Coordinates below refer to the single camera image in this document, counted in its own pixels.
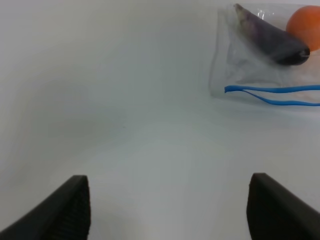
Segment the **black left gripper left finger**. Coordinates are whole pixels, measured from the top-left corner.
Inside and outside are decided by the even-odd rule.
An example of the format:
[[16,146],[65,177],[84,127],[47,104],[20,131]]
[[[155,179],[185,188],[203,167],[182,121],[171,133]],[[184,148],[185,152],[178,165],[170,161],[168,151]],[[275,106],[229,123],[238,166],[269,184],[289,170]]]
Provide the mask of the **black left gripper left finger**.
[[90,188],[74,175],[22,218],[0,232],[2,240],[87,240]]

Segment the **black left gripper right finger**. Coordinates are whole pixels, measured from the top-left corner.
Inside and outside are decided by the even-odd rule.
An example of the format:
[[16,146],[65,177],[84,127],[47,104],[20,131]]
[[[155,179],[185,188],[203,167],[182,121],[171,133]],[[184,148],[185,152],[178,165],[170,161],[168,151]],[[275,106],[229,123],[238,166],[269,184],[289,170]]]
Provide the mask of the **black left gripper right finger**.
[[250,179],[246,217],[253,240],[320,238],[320,213],[266,173]]

